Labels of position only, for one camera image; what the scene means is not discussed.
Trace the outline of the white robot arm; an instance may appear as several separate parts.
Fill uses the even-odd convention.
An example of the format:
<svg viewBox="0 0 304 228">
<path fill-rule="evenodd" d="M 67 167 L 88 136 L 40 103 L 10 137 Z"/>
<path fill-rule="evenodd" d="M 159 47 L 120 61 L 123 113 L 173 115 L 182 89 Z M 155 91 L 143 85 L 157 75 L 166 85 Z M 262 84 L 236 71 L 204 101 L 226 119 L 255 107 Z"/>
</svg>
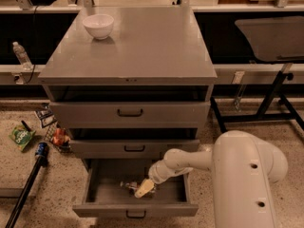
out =
<svg viewBox="0 0 304 228">
<path fill-rule="evenodd" d="M 210 151 L 170 149 L 151 165 L 135 197 L 194 169 L 211 172 L 216 228 L 277 228 L 270 184 L 283 180 L 288 172 L 287 159 L 278 147 L 232 130 L 221 134 Z"/>
</svg>

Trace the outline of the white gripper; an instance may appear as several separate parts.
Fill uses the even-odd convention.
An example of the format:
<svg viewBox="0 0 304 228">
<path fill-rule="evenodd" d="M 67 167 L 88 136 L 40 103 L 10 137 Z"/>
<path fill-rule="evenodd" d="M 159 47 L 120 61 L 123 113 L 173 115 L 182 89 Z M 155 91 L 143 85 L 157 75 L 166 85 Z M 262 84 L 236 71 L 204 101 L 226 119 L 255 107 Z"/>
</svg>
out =
<svg viewBox="0 0 304 228">
<path fill-rule="evenodd" d="M 169 167 L 165 161 L 156 161 L 149 168 L 149 179 L 144 179 L 142 181 L 142 184 L 135 192 L 135 197 L 137 199 L 142 198 L 154 188 L 155 184 L 161 184 L 174 177 L 175 172 L 176 170 L 172 167 Z"/>
</svg>

